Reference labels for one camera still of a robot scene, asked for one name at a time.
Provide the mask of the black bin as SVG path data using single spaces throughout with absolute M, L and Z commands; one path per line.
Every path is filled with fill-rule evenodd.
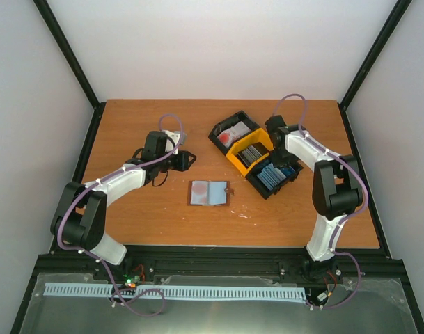
M 249 115 L 244 111 L 238 111 L 217 123 L 208 138 L 222 154 L 226 155 L 233 143 L 259 128 L 260 125 Z
M 277 168 L 269 157 L 258 162 L 246 175 L 249 184 L 262 196 L 268 199 L 277 194 L 287 183 L 296 180 L 303 166 L 296 162 L 289 167 Z

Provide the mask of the yellow bin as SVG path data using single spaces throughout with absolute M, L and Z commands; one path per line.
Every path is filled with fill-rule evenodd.
M 247 176 L 272 150 L 273 145 L 268 133 L 260 128 L 233 143 L 226 158 L 242 176 Z

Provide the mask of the red white credit card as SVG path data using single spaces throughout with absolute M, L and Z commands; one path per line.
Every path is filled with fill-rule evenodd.
M 208 203 L 208 182 L 195 180 L 191 183 L 192 205 L 206 205 Z

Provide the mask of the brown leather card holder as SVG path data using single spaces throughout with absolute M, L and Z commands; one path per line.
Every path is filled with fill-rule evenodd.
M 191 200 L 191 183 L 189 183 L 189 190 L 187 194 L 187 204 L 191 206 L 209 206 L 218 207 L 230 204 L 230 197 L 234 194 L 234 190 L 230 187 L 229 181 L 206 181 L 208 182 L 208 203 L 206 205 L 192 205 Z

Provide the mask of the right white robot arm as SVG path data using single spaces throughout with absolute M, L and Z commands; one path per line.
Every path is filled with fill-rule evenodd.
M 312 201 L 317 216 L 302 272 L 316 275 L 331 266 L 335 255 L 342 255 L 336 244 L 346 222 L 368 208 L 368 190 L 354 156 L 333 152 L 300 123 L 287 125 L 280 115 L 272 115 L 265 127 L 273 144 L 270 156 L 275 167 L 301 161 L 313 172 Z

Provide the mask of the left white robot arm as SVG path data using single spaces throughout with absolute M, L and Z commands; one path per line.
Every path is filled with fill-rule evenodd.
M 179 149 L 185 138 L 183 131 L 151 131 L 145 145 L 118 170 L 85 184 L 66 184 L 50 227 L 59 247 L 89 253 L 110 263 L 109 271 L 117 279 L 128 279 L 134 263 L 125 257 L 126 247 L 105 231 L 107 208 L 128 193 L 152 184 L 160 173 L 188 170 L 196 156 Z

